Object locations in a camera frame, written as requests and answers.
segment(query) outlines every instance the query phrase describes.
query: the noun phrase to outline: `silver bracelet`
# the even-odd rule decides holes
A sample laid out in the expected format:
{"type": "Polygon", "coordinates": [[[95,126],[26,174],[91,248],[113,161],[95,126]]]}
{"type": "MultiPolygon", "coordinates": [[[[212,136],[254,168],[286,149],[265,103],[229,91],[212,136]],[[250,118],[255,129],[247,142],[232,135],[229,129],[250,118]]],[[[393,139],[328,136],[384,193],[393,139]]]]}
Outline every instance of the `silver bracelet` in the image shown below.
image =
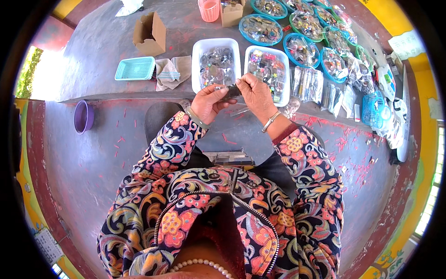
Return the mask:
{"type": "Polygon", "coordinates": [[[185,109],[185,113],[187,113],[187,115],[189,115],[192,121],[197,123],[198,126],[200,126],[205,130],[209,129],[209,125],[201,121],[201,119],[192,111],[190,106],[185,109]]]}
{"type": "Polygon", "coordinates": [[[266,133],[266,129],[268,129],[268,126],[274,122],[274,119],[280,114],[280,111],[277,111],[270,119],[268,119],[268,122],[266,122],[265,126],[262,129],[263,133],[266,133]]]}

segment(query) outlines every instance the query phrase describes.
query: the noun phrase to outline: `person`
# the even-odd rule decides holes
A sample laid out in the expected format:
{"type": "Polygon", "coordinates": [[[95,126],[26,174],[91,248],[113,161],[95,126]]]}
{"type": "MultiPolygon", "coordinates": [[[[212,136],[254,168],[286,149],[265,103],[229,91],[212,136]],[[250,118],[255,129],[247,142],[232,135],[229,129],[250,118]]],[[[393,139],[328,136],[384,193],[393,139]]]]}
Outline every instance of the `person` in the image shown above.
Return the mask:
{"type": "Polygon", "coordinates": [[[221,100],[227,88],[204,88],[186,111],[154,104],[146,114],[149,148],[120,184],[98,236],[110,277],[336,278],[340,174],[307,128],[278,113],[265,83],[245,74],[236,85],[293,183],[293,202],[276,184],[281,171],[262,176],[274,164],[260,172],[213,166],[195,147],[219,111],[236,103],[221,100]],[[157,119],[165,123],[157,127],[157,119]]]}

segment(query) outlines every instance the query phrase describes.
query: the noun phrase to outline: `floral patterned jacket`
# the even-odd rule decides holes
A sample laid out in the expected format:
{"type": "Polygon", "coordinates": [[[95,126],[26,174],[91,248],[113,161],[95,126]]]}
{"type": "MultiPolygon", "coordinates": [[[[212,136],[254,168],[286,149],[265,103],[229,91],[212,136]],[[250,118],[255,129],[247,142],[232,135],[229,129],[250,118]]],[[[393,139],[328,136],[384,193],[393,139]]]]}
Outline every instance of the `floral patterned jacket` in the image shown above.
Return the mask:
{"type": "Polygon", "coordinates": [[[270,180],[236,167],[185,169],[206,130],[178,112],[118,189],[98,236],[110,277],[168,272],[192,223],[232,199],[246,278],[335,278],[343,184],[317,139],[292,124],[273,141],[293,180],[294,202],[270,180]]]}

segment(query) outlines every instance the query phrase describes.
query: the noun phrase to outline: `pearl necklace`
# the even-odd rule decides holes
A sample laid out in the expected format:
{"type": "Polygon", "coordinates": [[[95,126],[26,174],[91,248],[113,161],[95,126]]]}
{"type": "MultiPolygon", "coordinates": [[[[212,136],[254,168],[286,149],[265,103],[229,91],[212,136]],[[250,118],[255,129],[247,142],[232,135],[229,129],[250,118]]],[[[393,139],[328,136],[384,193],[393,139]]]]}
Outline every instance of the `pearl necklace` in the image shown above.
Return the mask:
{"type": "Polygon", "coordinates": [[[209,265],[209,266],[217,269],[218,271],[220,271],[222,273],[222,275],[225,276],[227,279],[234,279],[232,277],[232,274],[228,273],[228,271],[226,269],[224,269],[224,267],[220,266],[219,264],[217,264],[217,263],[215,263],[213,261],[203,260],[202,258],[199,258],[199,259],[195,258],[193,260],[187,260],[187,261],[184,261],[182,263],[179,263],[179,264],[173,266],[169,270],[169,272],[176,272],[176,271],[180,270],[181,268],[183,268],[185,266],[190,266],[190,265],[195,264],[195,263],[209,265]]]}

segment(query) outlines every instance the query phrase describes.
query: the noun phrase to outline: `zipper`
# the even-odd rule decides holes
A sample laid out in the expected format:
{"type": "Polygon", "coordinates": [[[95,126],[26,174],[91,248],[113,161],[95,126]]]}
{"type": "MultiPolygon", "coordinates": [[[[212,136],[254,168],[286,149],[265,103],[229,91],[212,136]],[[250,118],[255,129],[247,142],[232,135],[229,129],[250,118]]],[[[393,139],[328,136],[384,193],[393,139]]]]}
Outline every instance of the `zipper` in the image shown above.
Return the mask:
{"type": "MultiPolygon", "coordinates": [[[[233,190],[235,188],[235,183],[237,181],[237,175],[238,175],[238,170],[234,169],[234,174],[233,177],[231,179],[231,189],[229,190],[229,194],[231,195],[231,197],[241,206],[245,207],[247,210],[249,210],[251,213],[255,214],[256,216],[258,216],[259,218],[261,218],[263,221],[265,221],[265,223],[267,223],[269,225],[270,228],[273,229],[274,232],[274,236],[276,237],[276,252],[274,253],[274,257],[273,260],[269,263],[269,266],[266,270],[266,272],[264,273],[270,273],[271,270],[273,270],[274,265],[276,264],[276,260],[277,257],[279,255],[279,235],[277,234],[276,228],[273,226],[273,224],[268,220],[268,218],[266,218],[263,214],[261,214],[260,212],[258,212],[257,210],[255,210],[252,206],[248,205],[247,203],[245,203],[244,201],[242,201],[241,199],[239,199],[237,196],[235,196],[235,194],[233,193],[233,190]]],[[[160,229],[160,224],[161,224],[161,220],[163,218],[163,216],[166,214],[166,212],[171,209],[177,202],[179,202],[180,200],[186,198],[187,196],[190,195],[195,195],[195,194],[228,194],[227,192],[221,192],[221,191],[193,191],[190,193],[187,193],[186,195],[182,196],[181,198],[176,198],[174,199],[169,206],[167,206],[159,215],[157,222],[155,224],[155,232],[153,233],[153,239],[154,239],[154,245],[158,246],[158,231],[160,229]]]]}
{"type": "Polygon", "coordinates": [[[269,263],[268,268],[266,269],[266,272],[263,275],[266,275],[267,273],[270,273],[271,270],[273,270],[274,265],[276,264],[276,260],[277,257],[279,255],[279,235],[277,234],[276,228],[273,226],[273,224],[268,220],[268,218],[265,217],[265,215],[261,214],[260,212],[258,212],[257,210],[255,210],[252,206],[248,205],[247,203],[245,203],[244,201],[242,201],[241,199],[239,199],[234,193],[233,190],[235,188],[235,183],[237,181],[237,175],[238,175],[238,170],[234,169],[234,176],[232,177],[232,185],[231,185],[231,189],[229,191],[229,193],[231,194],[231,197],[241,206],[245,207],[245,209],[249,210],[251,213],[257,215],[259,218],[261,218],[262,220],[264,220],[270,228],[273,229],[274,232],[274,236],[276,238],[276,252],[274,253],[274,257],[273,260],[269,263]]]}

